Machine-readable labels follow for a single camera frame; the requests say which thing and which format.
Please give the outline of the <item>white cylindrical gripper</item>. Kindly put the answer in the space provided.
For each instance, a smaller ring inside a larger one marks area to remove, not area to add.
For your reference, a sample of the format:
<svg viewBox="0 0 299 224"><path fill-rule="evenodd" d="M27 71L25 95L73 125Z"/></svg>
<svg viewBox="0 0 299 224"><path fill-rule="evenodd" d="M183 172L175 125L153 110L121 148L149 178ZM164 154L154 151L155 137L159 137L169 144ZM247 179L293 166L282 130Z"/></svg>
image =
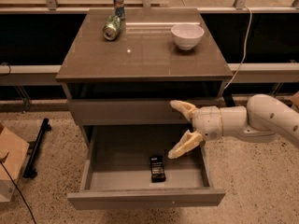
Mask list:
<svg viewBox="0 0 299 224"><path fill-rule="evenodd" d="M170 105L180 112L187 121L192 119L192 126L196 132L187 130L179 142L168 152L169 159L177 159L198 147L203 138L205 141L222 138L221 111L216 106L197 108L191 103L180 100L173 100Z"/></svg>

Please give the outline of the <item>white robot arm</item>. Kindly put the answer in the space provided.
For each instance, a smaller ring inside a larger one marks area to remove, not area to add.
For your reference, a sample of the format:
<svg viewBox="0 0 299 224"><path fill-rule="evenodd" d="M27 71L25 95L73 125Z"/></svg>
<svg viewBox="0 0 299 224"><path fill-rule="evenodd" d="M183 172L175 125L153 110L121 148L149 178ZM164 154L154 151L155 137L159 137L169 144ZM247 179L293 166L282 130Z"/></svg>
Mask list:
<svg viewBox="0 0 299 224"><path fill-rule="evenodd" d="M276 135L299 146L299 113L265 94L249 98L247 106L198 108L183 101L171 101L172 108L192 123L177 144L168 152L169 159L181 157L203 141L232 136L245 142L267 143Z"/></svg>

